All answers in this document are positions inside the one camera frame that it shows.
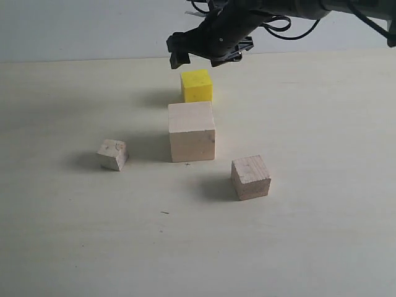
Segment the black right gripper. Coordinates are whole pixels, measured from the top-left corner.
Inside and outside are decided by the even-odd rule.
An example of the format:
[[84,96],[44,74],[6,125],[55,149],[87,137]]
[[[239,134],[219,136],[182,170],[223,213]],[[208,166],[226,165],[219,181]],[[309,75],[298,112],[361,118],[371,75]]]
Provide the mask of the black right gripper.
[[210,61],[212,67],[239,62],[254,47],[249,34],[275,20],[297,16],[296,1],[209,1],[210,14],[186,32],[174,32],[166,41],[170,67],[190,64],[190,55]]

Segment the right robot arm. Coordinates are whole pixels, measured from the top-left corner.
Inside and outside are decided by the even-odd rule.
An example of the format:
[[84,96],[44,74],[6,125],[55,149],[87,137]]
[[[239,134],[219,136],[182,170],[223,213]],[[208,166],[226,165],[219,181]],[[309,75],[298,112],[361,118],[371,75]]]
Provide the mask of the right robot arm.
[[290,28],[269,23],[297,17],[316,23],[329,12],[354,15],[395,46],[395,1],[207,1],[200,25],[186,32],[174,32],[166,41],[170,67],[190,62],[190,55],[208,59],[213,67],[238,62],[242,52],[253,48],[250,33],[263,27],[274,37]]

